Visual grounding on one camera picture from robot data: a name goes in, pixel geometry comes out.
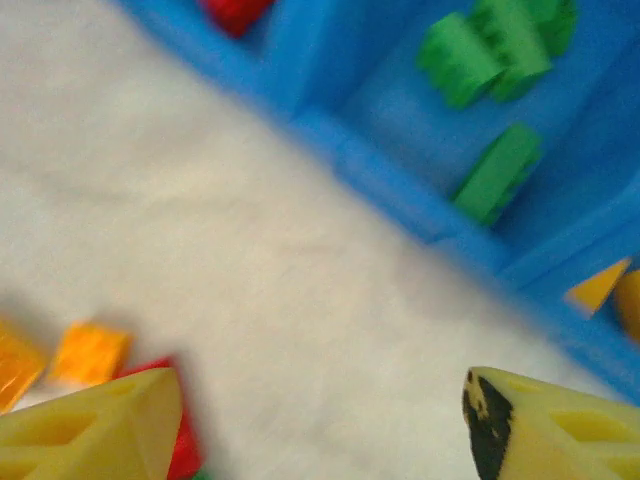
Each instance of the black stain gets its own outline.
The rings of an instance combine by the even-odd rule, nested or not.
[[[462,408],[469,422],[471,452],[480,478],[498,480],[509,447],[513,405],[486,379],[479,377],[478,385],[486,402],[482,416],[471,405],[466,389],[462,397]]]

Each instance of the orange toy block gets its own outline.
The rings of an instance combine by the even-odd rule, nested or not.
[[[0,412],[13,408],[46,364],[40,349],[0,318]]]
[[[613,291],[613,300],[625,330],[640,343],[640,270],[620,279]]]
[[[586,313],[593,315],[607,300],[616,283],[629,268],[631,260],[625,258],[606,270],[585,280],[569,290],[570,301],[580,306]]]
[[[94,323],[76,323],[58,347],[49,379],[76,385],[112,380],[124,365],[132,336]]]

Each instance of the blue bin wall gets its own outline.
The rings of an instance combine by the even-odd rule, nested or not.
[[[640,349],[606,311],[585,322],[561,299],[640,250],[640,3],[577,0],[574,44],[531,92],[457,112],[415,56],[429,25],[472,0],[277,0],[240,41],[212,26],[196,0],[114,1],[201,74],[273,115],[424,243],[519,292],[534,321],[640,403],[637,376],[627,373],[640,371]],[[447,198],[516,121],[542,135],[545,156],[484,229]]]

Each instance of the fluffy white surface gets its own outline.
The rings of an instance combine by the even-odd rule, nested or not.
[[[108,2],[5,0],[0,72],[0,307],[181,351],[219,478],[468,480],[469,365],[599,389]]]

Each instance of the red block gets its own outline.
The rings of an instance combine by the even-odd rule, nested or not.
[[[125,377],[152,368],[174,368],[178,374],[178,379],[180,379],[180,372],[176,367],[176,362],[173,357],[162,358],[148,365],[127,370],[121,373],[119,377]],[[198,470],[202,467],[202,455],[198,448],[196,434],[191,426],[191,416],[189,415],[184,387],[181,381],[180,385],[182,388],[182,420],[180,420],[180,428],[178,429],[178,437],[173,450],[167,480],[184,480],[185,478],[191,478],[198,473]]]
[[[209,16],[232,37],[241,37],[275,0],[199,0]]]

